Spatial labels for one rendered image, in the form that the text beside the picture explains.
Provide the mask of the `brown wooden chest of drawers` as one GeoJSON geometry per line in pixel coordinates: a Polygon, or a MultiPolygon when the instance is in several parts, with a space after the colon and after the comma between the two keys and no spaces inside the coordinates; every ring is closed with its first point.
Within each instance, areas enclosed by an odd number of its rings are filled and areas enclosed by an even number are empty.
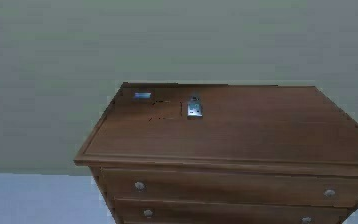
{"type": "Polygon", "coordinates": [[[358,209],[358,123],[314,86],[124,83],[74,161],[115,224],[344,224],[358,209]],[[186,118],[193,95],[202,119],[186,118]]]}

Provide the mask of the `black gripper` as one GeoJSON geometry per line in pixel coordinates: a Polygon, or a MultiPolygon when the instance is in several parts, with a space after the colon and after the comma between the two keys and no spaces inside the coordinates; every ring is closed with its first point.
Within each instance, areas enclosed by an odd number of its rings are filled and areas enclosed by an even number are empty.
{"type": "MultiPolygon", "coordinates": [[[[153,100],[153,103],[170,103],[170,100],[153,100]]],[[[180,116],[183,117],[183,102],[180,102],[180,116]]],[[[179,120],[178,117],[150,117],[148,121],[170,121],[179,120]]]]}

